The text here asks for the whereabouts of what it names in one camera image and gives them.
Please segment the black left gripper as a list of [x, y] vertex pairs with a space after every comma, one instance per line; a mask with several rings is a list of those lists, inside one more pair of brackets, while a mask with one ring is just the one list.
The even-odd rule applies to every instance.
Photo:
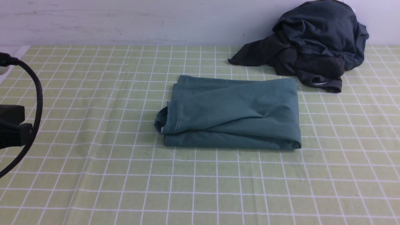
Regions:
[[33, 125], [25, 123], [25, 107], [14, 104], [0, 106], [0, 148], [25, 146]]

